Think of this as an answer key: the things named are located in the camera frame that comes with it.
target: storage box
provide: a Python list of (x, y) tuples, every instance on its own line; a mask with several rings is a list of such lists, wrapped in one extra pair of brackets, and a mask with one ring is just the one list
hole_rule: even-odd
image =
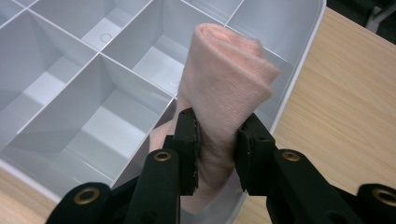
[[(259, 38), (281, 75), (255, 111), (273, 132), (323, 15), (323, 0), (2, 0), (0, 165), (58, 202), (73, 187), (139, 175), (150, 131), (172, 118), (194, 27)], [(233, 174), (186, 223), (232, 222)]]

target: light wood surface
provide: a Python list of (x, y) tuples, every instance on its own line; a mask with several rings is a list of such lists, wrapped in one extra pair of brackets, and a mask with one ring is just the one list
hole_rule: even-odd
[[(276, 129), (335, 186), (396, 188), (396, 47), (326, 9)], [(0, 171), (0, 223), (44, 223), (55, 206)], [(236, 224), (270, 223), (265, 199), (247, 197)]]

